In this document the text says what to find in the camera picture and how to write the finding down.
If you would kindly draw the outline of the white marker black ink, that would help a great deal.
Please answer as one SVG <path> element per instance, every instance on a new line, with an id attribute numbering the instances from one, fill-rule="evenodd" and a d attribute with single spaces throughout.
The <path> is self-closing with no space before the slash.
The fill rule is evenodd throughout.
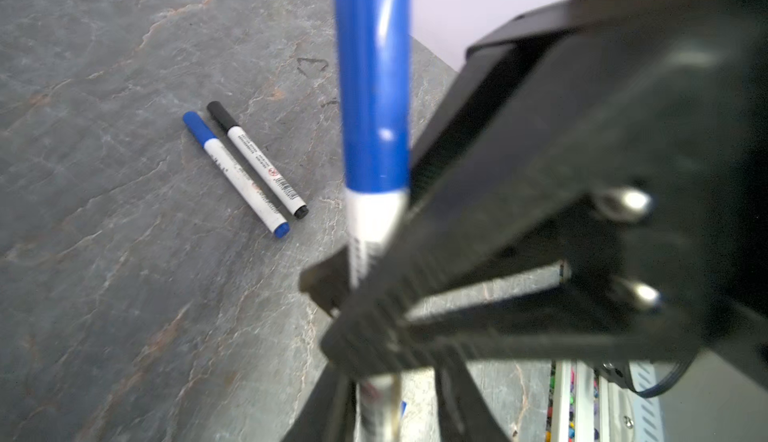
<path id="1" fill-rule="evenodd" d="M 309 213 L 305 201 L 244 131 L 238 121 L 222 106 L 222 103 L 209 102 L 206 108 L 212 118 L 225 131 L 234 146 L 275 193 L 288 211 L 297 219 L 304 218 Z"/>

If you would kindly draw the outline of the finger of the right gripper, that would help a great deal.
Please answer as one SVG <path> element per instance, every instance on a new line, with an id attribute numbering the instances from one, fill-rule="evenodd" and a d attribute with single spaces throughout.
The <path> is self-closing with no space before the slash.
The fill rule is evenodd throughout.
<path id="1" fill-rule="evenodd" d="M 337 316 L 351 293 L 348 248 L 304 269 L 299 276 L 299 291 L 327 315 Z"/>

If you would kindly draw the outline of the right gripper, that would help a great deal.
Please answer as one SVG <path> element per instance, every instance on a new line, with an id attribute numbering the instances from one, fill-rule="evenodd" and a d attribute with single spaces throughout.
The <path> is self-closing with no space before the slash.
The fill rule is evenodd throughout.
<path id="1" fill-rule="evenodd" d="M 766 384 L 767 0 L 568 0 L 477 42 L 322 341 L 357 377 L 703 348 Z"/>

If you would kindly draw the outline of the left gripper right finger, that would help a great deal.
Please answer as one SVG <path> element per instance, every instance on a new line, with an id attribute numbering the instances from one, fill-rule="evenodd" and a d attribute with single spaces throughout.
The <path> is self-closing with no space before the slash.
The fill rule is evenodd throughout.
<path id="1" fill-rule="evenodd" d="M 434 367 L 442 441 L 508 441 L 472 378 L 465 361 L 441 352 Z"/>

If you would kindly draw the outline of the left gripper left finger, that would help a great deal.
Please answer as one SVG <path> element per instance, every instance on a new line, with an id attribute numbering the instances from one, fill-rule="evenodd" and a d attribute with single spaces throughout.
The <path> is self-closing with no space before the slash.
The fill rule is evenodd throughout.
<path id="1" fill-rule="evenodd" d="M 283 442 L 352 442 L 357 415 L 357 386 L 328 364 Z"/>

